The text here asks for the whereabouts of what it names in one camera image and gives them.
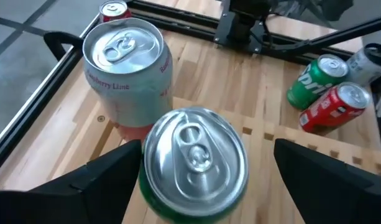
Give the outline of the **green Sprite can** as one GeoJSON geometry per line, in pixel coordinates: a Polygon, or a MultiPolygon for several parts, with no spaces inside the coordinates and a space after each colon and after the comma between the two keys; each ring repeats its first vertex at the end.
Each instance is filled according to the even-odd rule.
{"type": "Polygon", "coordinates": [[[346,79],[349,67],[343,59],[332,55],[320,55],[287,90],[288,102],[298,110],[305,110],[325,91],[346,79]]]}
{"type": "Polygon", "coordinates": [[[216,224],[246,193],[244,144],[222,116],[203,107],[164,114],[148,133],[139,187],[149,207],[171,224],[216,224]]]}

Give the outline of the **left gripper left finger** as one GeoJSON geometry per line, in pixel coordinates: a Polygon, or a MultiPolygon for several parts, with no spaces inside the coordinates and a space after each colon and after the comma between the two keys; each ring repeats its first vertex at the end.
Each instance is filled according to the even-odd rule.
{"type": "Polygon", "coordinates": [[[34,189],[0,190],[0,224],[121,224],[141,157],[132,140],[34,189]]]}

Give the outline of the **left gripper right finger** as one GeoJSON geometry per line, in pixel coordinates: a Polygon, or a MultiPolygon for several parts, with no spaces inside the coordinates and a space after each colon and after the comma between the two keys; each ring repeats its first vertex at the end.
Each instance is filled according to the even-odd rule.
{"type": "Polygon", "coordinates": [[[282,138],[273,154],[305,224],[381,224],[381,176],[282,138]]]}

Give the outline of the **white raspberry lime can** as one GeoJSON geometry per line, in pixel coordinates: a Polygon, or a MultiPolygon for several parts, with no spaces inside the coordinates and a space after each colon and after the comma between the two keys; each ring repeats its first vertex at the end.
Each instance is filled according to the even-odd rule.
{"type": "Polygon", "coordinates": [[[84,72],[126,141],[144,140],[173,108],[173,59],[162,33],[137,18],[93,28],[82,46],[84,72]]]}

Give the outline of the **wooden slatted shelf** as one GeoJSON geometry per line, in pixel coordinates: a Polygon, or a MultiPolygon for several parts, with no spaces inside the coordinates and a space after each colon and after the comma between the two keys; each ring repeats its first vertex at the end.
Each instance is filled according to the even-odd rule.
{"type": "Polygon", "coordinates": [[[285,138],[371,173],[381,175],[381,152],[305,133],[256,117],[214,108],[241,136],[249,161],[249,183],[239,206],[219,224],[303,224],[273,156],[276,138],[285,138]]]}

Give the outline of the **black table clamp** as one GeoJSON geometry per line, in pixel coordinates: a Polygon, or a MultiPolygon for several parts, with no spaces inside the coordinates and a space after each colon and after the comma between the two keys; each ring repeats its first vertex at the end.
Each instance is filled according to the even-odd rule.
{"type": "Polygon", "coordinates": [[[44,42],[54,57],[59,61],[66,54],[63,44],[68,44],[76,49],[82,49],[84,38],[61,31],[46,32],[43,36],[44,42]]]}

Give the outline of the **red Coca-Cola can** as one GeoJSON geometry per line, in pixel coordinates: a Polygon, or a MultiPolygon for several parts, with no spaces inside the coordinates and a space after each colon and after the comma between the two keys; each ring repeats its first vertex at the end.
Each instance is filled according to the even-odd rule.
{"type": "Polygon", "coordinates": [[[300,126],[307,133],[326,135],[360,116],[371,101],[360,85],[342,82],[330,88],[300,115],[300,126]]]}

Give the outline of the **red soda can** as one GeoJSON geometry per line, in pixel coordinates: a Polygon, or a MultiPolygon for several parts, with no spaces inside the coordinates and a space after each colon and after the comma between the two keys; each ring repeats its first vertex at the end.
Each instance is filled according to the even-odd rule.
{"type": "Polygon", "coordinates": [[[102,23],[131,16],[132,14],[123,0],[108,0],[99,7],[99,20],[102,23]]]}

